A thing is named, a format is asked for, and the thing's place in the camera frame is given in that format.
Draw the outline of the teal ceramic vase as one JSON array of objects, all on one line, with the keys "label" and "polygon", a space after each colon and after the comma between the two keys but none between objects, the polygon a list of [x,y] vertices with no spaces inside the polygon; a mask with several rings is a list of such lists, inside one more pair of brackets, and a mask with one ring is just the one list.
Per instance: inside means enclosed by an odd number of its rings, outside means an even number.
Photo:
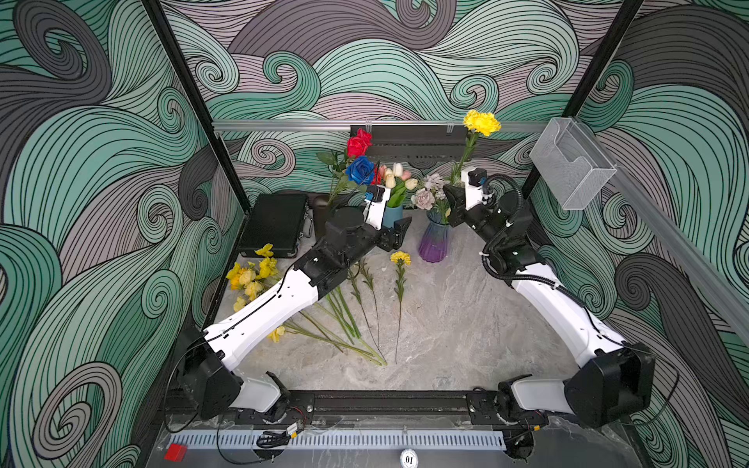
[{"label": "teal ceramic vase", "polygon": [[403,218],[403,207],[390,207],[386,206],[382,218],[382,226],[387,228],[394,228],[394,223]]}]

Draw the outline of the yellow carnation stem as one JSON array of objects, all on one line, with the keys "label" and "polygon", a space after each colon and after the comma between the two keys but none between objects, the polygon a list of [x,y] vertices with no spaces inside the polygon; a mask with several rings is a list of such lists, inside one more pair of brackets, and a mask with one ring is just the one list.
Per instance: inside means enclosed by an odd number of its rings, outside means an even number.
[{"label": "yellow carnation stem", "polygon": [[372,330],[369,318],[367,316],[367,312],[366,312],[366,310],[364,308],[362,294],[361,294],[360,288],[359,288],[358,283],[357,283],[357,278],[358,278],[359,274],[360,274],[360,266],[358,264],[355,264],[355,267],[352,267],[347,272],[347,279],[348,279],[349,284],[350,284],[350,286],[352,288],[352,294],[353,294],[353,296],[355,297],[355,300],[357,301],[357,303],[360,306],[360,309],[361,309],[362,314],[363,314],[364,319],[365,319],[365,323],[367,325],[367,329],[368,329],[368,331],[370,333],[371,339],[372,339],[372,341],[373,341],[373,343],[374,343],[374,345],[376,347],[376,350],[380,350],[380,347],[378,347],[378,343],[376,342],[376,338],[374,336],[374,333],[373,333],[373,330]]},{"label": "yellow carnation stem", "polygon": [[374,300],[374,311],[376,311],[376,337],[374,338],[374,342],[376,343],[376,348],[380,348],[380,314],[378,314],[378,299],[376,298],[376,291],[374,289],[374,277],[367,265],[366,259],[361,259],[359,261],[359,270],[360,274],[363,276],[363,282],[369,289]]},{"label": "yellow carnation stem", "polygon": [[402,329],[403,320],[403,298],[405,294],[406,270],[407,267],[412,263],[411,256],[408,253],[399,251],[393,253],[390,257],[391,262],[396,266],[396,281],[394,292],[398,299],[398,321],[396,331],[396,346],[395,346],[395,363],[398,363],[398,349],[400,343],[400,335]]},{"label": "yellow carnation stem", "polygon": [[465,146],[460,160],[454,164],[450,174],[450,185],[457,185],[460,181],[461,171],[471,158],[480,137],[489,138],[502,129],[501,122],[491,112],[479,112],[470,110],[463,119],[466,128]]}]

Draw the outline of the purple glass vase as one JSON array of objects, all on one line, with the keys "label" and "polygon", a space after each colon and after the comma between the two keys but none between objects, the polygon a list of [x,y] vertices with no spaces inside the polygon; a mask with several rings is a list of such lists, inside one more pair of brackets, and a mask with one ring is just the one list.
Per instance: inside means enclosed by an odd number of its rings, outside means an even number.
[{"label": "purple glass vase", "polygon": [[439,263],[448,255],[450,224],[444,222],[438,212],[428,212],[427,219],[427,228],[419,243],[419,256],[428,263]]}]

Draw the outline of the black cylindrical vase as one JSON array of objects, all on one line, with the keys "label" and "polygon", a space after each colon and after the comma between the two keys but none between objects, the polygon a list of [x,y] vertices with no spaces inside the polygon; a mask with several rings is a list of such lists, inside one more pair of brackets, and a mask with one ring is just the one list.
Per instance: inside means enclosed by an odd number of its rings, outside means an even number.
[{"label": "black cylindrical vase", "polygon": [[328,194],[318,194],[311,198],[312,221],[315,240],[320,241],[327,232],[327,222],[337,210],[337,199],[331,200]]}]

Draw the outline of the yellow ranunculus stem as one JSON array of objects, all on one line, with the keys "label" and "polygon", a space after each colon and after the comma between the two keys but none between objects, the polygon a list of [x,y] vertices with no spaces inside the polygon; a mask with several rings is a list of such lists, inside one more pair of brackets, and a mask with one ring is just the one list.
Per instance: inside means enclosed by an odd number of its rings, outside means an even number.
[{"label": "yellow ranunculus stem", "polygon": [[[258,300],[262,293],[268,292],[285,275],[278,267],[273,245],[263,246],[256,251],[256,255],[259,263],[250,262],[246,268],[239,267],[238,276],[232,281],[234,286],[243,290],[242,300],[245,304]],[[366,324],[364,329],[359,327],[357,316],[352,312],[341,287],[316,301],[314,308],[322,313],[320,317],[302,310],[277,327],[268,337],[279,343],[283,335],[302,335],[331,344],[341,353],[354,352],[377,366],[387,364],[375,336],[364,336],[364,333],[372,333],[371,326]]]}]

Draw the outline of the pale yellow blossom spray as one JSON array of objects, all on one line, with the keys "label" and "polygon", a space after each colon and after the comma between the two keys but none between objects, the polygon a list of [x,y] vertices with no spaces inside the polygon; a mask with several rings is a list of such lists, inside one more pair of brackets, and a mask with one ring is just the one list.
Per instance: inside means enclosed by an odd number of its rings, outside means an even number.
[{"label": "pale yellow blossom spray", "polygon": [[239,292],[233,304],[233,311],[239,312],[274,286],[281,279],[281,274],[277,260],[266,257],[259,265],[248,262],[242,266],[239,262],[234,263],[234,267],[226,274],[226,279],[230,289]]}]

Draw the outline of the yellow flower bunch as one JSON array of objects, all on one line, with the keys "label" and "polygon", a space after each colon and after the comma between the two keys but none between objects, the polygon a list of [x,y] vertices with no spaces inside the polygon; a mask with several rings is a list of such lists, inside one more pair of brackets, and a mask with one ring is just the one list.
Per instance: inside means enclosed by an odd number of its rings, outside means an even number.
[{"label": "yellow flower bunch", "polygon": [[365,341],[359,340],[354,344],[344,342],[338,335],[318,324],[313,322],[315,331],[310,331],[301,325],[297,324],[292,320],[288,320],[283,325],[274,329],[267,337],[274,343],[279,343],[286,335],[302,335],[309,339],[314,339],[333,345],[340,353],[350,351],[358,354],[361,358],[373,363],[376,366],[384,367],[387,365],[386,360],[382,357],[378,351],[374,348],[368,347]]}]

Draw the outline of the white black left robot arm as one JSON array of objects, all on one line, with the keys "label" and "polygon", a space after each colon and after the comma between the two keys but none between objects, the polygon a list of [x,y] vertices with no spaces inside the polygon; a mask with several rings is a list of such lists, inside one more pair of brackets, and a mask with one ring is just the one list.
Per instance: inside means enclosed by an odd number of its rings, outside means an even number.
[{"label": "white black left robot arm", "polygon": [[230,408],[265,413],[281,397],[278,383],[242,378],[234,372],[268,335],[298,312],[333,292],[349,268],[374,248],[398,250],[410,218],[382,224],[384,204],[367,210],[344,207],[326,223],[325,235],[291,266],[281,281],[230,317],[181,340],[177,381],[203,420]]}]

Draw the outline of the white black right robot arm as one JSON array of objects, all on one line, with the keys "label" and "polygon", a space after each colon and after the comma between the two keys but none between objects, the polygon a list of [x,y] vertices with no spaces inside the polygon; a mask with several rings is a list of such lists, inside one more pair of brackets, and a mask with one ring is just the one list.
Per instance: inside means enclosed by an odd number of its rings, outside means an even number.
[{"label": "white black right robot arm", "polygon": [[595,318],[527,237],[531,212],[518,193],[489,203],[486,185],[444,188],[450,225],[466,224],[484,240],[480,253],[487,273],[524,296],[567,346],[577,372],[569,378],[518,376],[499,384],[499,416],[518,423],[533,413],[563,413],[598,428],[647,409],[655,356],[629,343]]}]

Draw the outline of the yellow tulip bouquet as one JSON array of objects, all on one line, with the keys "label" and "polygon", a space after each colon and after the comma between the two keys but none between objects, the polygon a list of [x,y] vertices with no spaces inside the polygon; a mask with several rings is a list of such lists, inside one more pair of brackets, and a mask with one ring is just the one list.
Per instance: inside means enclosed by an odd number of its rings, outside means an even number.
[{"label": "yellow tulip bouquet", "polygon": [[374,179],[376,184],[390,189],[387,206],[393,209],[402,207],[419,186],[419,181],[402,163],[393,163],[391,166],[379,165]]}]

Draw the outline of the yellow carnation bouquet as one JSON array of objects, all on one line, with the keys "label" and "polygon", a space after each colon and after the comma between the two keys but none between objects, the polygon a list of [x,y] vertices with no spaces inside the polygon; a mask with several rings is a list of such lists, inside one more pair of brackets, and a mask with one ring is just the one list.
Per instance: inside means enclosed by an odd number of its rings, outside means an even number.
[{"label": "yellow carnation bouquet", "polygon": [[444,191],[446,181],[440,174],[428,175],[417,185],[417,191],[411,197],[411,204],[427,211],[435,222],[447,225],[451,207]]}]

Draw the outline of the red rose stem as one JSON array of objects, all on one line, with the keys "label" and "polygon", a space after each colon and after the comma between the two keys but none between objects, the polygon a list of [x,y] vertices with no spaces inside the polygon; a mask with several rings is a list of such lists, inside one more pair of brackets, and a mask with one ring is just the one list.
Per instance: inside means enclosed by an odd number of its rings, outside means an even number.
[{"label": "red rose stem", "polygon": [[367,156],[368,150],[373,146],[373,136],[365,129],[356,131],[346,144],[345,152],[322,151],[317,153],[320,162],[326,165],[331,174],[331,188],[329,197],[331,200],[337,199],[339,195],[359,190],[365,185],[357,185],[350,181],[345,175],[345,170],[353,159],[359,156]]}]

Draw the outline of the blue rose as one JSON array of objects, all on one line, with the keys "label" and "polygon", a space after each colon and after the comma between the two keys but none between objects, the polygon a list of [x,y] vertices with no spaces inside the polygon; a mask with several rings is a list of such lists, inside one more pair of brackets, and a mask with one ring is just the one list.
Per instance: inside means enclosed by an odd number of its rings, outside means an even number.
[{"label": "blue rose", "polygon": [[376,164],[367,156],[359,156],[352,160],[345,170],[348,179],[357,185],[371,184],[375,178]]}]

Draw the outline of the black hanging tray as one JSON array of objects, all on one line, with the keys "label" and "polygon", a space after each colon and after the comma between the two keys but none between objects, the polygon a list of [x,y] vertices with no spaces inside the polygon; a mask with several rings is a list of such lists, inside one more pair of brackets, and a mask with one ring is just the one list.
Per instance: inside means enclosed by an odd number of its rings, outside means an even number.
[{"label": "black hanging tray", "polygon": [[372,136],[367,150],[371,160],[417,167],[460,160],[467,139],[464,128],[447,125],[358,125],[350,128],[349,136],[356,137],[360,130]]}]

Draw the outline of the black ribbed hard case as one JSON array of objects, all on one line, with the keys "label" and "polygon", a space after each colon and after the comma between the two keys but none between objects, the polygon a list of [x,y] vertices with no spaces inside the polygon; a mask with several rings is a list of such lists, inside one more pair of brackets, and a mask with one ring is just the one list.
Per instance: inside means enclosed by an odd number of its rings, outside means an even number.
[{"label": "black ribbed hard case", "polygon": [[243,257],[260,257],[257,251],[270,244],[277,259],[296,257],[309,220],[308,209],[308,197],[302,193],[259,195],[240,237],[238,252]]}]

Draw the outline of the red small block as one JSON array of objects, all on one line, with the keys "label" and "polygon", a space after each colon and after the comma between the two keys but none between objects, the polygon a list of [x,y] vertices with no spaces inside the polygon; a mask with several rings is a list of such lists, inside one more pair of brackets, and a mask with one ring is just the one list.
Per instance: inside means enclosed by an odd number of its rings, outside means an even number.
[{"label": "red small block", "polygon": [[164,459],[169,462],[182,462],[185,459],[187,447],[179,444],[171,444],[167,448]]}]

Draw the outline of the clear acrylic wall box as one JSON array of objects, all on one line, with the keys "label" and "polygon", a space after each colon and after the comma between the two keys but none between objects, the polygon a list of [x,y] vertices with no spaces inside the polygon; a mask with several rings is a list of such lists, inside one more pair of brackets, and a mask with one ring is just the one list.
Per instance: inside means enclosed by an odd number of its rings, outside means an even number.
[{"label": "clear acrylic wall box", "polygon": [[592,130],[572,117],[551,119],[530,158],[564,211],[585,210],[618,171]]}]

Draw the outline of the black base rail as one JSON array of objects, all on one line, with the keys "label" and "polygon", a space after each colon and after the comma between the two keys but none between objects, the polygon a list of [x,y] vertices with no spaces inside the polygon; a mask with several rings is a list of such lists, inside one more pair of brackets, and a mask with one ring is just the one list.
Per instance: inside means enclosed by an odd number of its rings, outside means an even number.
[{"label": "black base rail", "polygon": [[554,415],[551,409],[522,409],[509,389],[487,390],[475,387],[454,391],[345,391],[292,390],[262,413],[239,406],[210,408],[198,412],[199,421],[224,417],[239,424],[279,427],[299,422],[305,426],[331,427],[344,420],[368,421],[393,418],[446,417],[473,426],[505,429],[518,425],[546,425]]}]

